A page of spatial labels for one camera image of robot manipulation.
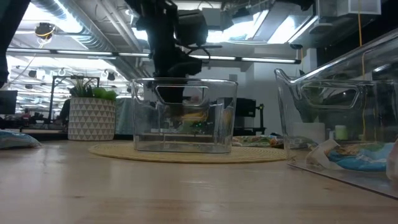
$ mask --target plastic bin handle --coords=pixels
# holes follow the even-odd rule
[[[308,88],[308,87],[313,87],[313,88],[335,88],[335,89],[349,89],[349,90],[355,90],[355,95],[354,98],[352,100],[352,102],[350,103],[350,105],[348,106],[344,106],[344,105],[317,105],[311,102],[310,97],[308,97],[308,95],[305,93],[304,88]],[[339,109],[339,110],[349,110],[352,109],[354,107],[354,105],[356,104],[358,98],[359,98],[359,94],[360,89],[355,85],[355,84],[349,84],[349,83],[344,83],[344,82],[336,82],[336,81],[321,81],[321,80],[314,80],[314,81],[310,81],[310,82],[305,82],[301,88],[300,88],[300,92],[301,94],[304,96],[304,98],[306,99],[307,103],[314,107],[314,108],[319,108],[319,109]]]
[[[198,88],[198,89],[203,89],[203,91],[201,92],[202,93],[202,98],[201,98],[201,100],[199,102],[185,102],[185,103],[166,102],[162,98],[161,94],[159,93],[159,88],[184,88],[184,89],[187,89],[187,88],[192,88],[192,89]],[[204,86],[204,85],[170,85],[170,84],[163,85],[163,84],[158,84],[158,85],[156,85],[155,90],[156,90],[158,99],[160,100],[161,103],[163,103],[165,105],[182,105],[182,104],[184,104],[184,105],[188,105],[188,106],[201,106],[205,102],[204,95],[205,95],[205,92],[208,91],[208,87]]]

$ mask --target wooden table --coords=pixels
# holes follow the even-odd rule
[[[135,162],[94,144],[0,151],[0,223],[398,223],[398,201],[284,162]]]

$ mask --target plastic bag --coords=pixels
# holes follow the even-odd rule
[[[0,149],[38,147],[41,144],[28,134],[0,130]]]
[[[283,139],[277,136],[235,136],[232,146],[243,147],[274,147],[283,144]]]
[[[385,172],[392,145],[393,143],[371,142],[340,146],[329,139],[310,152],[306,162],[334,170]]]

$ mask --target potted plant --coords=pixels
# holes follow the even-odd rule
[[[104,88],[92,88],[92,78],[77,78],[71,89],[68,139],[110,141],[115,130],[117,94]]]

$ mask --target green plant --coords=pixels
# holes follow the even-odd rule
[[[95,80],[95,78],[88,78],[87,80],[82,77],[77,78],[75,86],[70,90],[72,97],[99,98],[116,101],[118,95],[115,91],[106,91],[102,87],[92,88],[91,85],[93,84],[93,80]]]

